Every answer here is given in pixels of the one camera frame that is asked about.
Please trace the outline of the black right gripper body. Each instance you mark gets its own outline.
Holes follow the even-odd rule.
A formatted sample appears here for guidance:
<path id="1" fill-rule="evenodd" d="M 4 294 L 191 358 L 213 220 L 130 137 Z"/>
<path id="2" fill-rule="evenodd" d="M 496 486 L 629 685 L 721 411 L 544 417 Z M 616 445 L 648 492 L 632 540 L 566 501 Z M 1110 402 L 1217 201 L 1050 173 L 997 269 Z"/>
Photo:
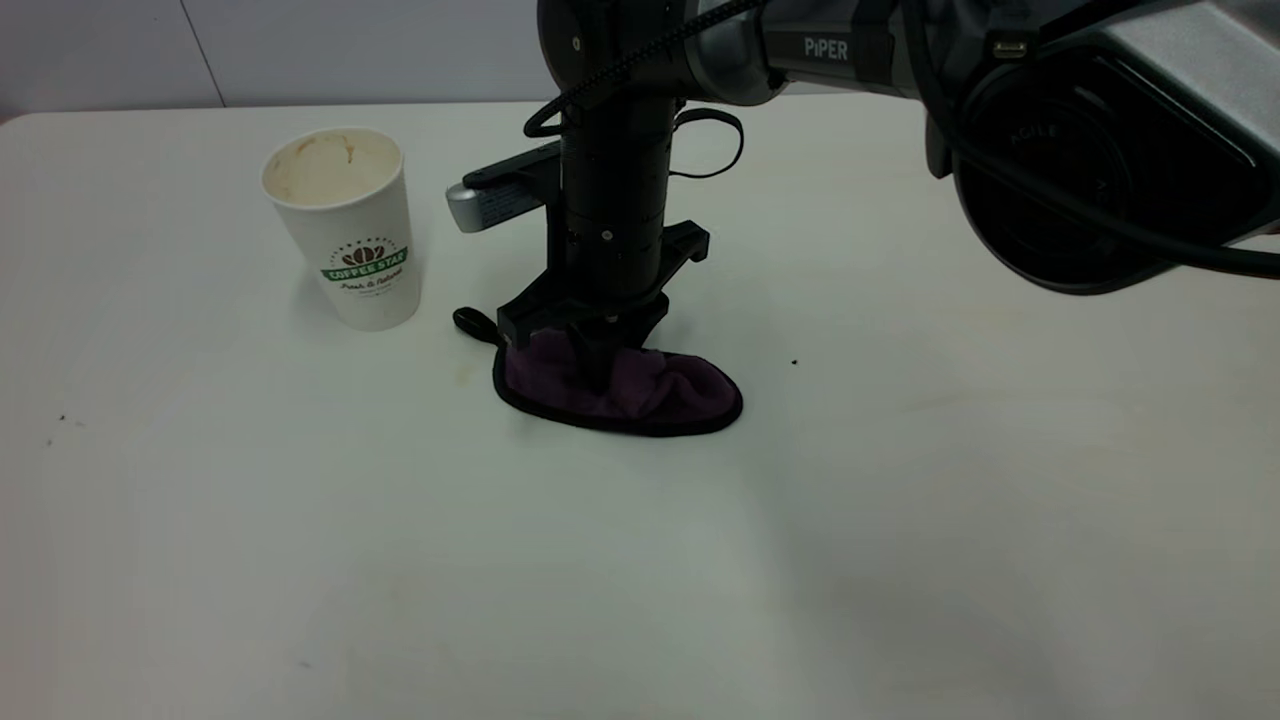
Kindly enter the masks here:
<path id="1" fill-rule="evenodd" d="M 622 318 L 653 304 L 686 263 L 707 259 L 710 233 L 694 222 L 662 229 L 622 227 L 609 238 L 575 233 L 564 215 L 547 218 L 547 268 L 497 311 L 500 338 L 524 348 L 539 332 Z"/>

